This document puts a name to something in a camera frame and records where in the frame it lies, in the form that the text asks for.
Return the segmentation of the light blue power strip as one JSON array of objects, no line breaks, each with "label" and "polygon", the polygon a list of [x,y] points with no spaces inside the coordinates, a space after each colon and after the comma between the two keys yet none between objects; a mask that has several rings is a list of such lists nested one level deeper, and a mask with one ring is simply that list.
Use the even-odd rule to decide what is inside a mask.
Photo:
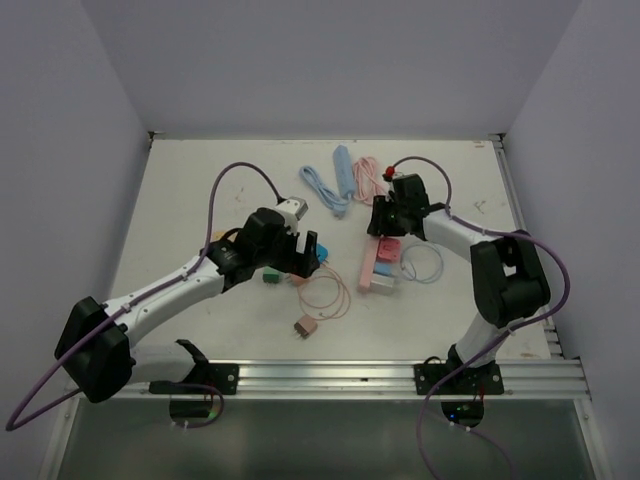
[{"label": "light blue power strip", "polygon": [[341,219],[346,215],[351,201],[355,199],[356,181],[353,162],[346,146],[339,145],[335,148],[332,161],[338,191],[331,189],[312,166],[302,166],[299,176],[318,195],[331,214]]}]

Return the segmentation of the pink square charger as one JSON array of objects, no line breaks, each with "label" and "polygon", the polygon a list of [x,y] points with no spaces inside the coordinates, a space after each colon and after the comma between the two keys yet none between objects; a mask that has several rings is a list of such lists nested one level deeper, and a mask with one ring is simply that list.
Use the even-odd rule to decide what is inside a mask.
[{"label": "pink square charger", "polygon": [[382,263],[397,263],[401,256],[402,242],[394,237],[381,237],[378,242],[376,259]]}]

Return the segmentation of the blue square charger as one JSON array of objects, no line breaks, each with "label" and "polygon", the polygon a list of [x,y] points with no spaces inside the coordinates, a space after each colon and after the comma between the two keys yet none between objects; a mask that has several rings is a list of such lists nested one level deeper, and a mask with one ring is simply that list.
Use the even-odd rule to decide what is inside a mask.
[{"label": "blue square charger", "polygon": [[317,256],[318,262],[321,265],[328,264],[329,251],[326,247],[324,247],[320,243],[316,245],[316,256]]}]

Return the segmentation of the aluminium front rail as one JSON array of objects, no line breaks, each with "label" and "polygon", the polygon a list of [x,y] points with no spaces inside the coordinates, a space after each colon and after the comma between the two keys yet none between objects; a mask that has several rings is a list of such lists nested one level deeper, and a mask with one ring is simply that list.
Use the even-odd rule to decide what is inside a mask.
[{"label": "aluminium front rail", "polygon": [[[396,361],[214,360],[240,367],[231,399],[416,400],[428,391],[423,365]],[[578,360],[506,360],[484,379],[437,391],[442,400],[585,400],[589,387]]]}]

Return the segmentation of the pink power strip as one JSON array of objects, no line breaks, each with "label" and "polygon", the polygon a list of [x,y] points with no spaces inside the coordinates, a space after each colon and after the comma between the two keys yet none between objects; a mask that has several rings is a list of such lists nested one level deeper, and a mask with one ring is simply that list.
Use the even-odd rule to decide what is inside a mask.
[{"label": "pink power strip", "polygon": [[366,293],[370,289],[377,260],[378,245],[379,239],[377,237],[369,237],[365,243],[357,285],[357,290],[361,293]]}]

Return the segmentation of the silver white charger block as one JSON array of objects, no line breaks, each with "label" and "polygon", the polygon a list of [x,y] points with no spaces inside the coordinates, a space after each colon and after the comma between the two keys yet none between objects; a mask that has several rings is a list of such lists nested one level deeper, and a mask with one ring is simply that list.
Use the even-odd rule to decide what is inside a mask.
[{"label": "silver white charger block", "polygon": [[371,293],[380,295],[392,295],[395,290],[395,279],[393,277],[374,275],[369,285]]}]

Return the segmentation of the pink charger plug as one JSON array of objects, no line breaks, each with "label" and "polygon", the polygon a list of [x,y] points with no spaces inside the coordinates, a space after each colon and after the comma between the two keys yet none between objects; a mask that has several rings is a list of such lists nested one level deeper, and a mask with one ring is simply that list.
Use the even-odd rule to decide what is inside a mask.
[{"label": "pink charger plug", "polygon": [[294,285],[295,287],[299,287],[300,285],[303,285],[304,283],[307,282],[305,278],[302,278],[300,276],[293,275],[293,274],[288,275],[287,281],[292,285]]}]

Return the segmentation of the green plug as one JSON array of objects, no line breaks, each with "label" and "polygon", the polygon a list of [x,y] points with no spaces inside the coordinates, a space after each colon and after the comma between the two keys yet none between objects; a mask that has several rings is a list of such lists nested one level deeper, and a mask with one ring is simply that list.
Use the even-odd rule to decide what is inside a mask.
[{"label": "green plug", "polygon": [[262,271],[262,281],[266,285],[280,284],[282,273],[272,267],[265,267]]}]

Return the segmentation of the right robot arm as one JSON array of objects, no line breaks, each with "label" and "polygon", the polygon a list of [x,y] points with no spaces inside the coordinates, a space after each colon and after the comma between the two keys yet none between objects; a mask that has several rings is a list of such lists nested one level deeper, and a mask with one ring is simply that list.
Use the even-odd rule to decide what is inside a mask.
[{"label": "right robot arm", "polygon": [[373,198],[367,233],[380,239],[412,236],[470,265],[475,317],[446,361],[426,361],[421,371],[432,385],[468,392],[496,366],[497,350],[507,336],[551,300],[538,244],[523,230],[483,229],[454,215],[447,202],[431,202],[417,174],[389,167],[383,178],[389,191]]}]

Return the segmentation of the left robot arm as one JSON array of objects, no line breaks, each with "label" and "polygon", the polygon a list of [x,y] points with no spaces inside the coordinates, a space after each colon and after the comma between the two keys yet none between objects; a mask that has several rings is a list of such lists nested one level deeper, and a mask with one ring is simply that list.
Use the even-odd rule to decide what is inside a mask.
[{"label": "left robot arm", "polygon": [[291,197],[252,213],[233,238],[209,243],[170,275],[104,304],[77,302],[54,356],[93,403],[124,386],[151,383],[168,393],[193,393],[214,384],[206,356],[190,341],[141,347],[142,339],[179,313],[249,281],[256,270],[274,268],[308,278],[319,267],[317,234],[297,249],[305,201]]}]

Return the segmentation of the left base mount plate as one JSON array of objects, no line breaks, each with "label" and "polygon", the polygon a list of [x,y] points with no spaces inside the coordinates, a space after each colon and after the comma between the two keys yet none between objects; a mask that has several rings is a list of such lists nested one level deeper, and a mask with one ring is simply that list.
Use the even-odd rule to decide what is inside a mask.
[{"label": "left base mount plate", "polygon": [[239,370],[239,365],[235,363],[199,364],[181,381],[151,382],[149,392],[155,395],[209,395],[209,387],[212,387],[223,396],[235,395]]}]

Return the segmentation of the brown plug adapter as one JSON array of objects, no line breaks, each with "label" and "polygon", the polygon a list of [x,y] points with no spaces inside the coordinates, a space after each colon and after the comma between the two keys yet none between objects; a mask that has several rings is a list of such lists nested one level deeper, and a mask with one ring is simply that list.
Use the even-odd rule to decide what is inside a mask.
[{"label": "brown plug adapter", "polygon": [[299,338],[307,339],[316,332],[318,323],[314,318],[304,315],[294,323],[293,328]]}]

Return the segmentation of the light blue small plug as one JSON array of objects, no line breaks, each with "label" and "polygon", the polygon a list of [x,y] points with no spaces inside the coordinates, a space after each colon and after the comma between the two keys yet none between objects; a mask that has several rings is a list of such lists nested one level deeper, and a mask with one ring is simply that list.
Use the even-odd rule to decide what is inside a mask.
[{"label": "light blue small plug", "polygon": [[393,267],[390,263],[376,262],[374,264],[373,273],[384,277],[393,277]]}]

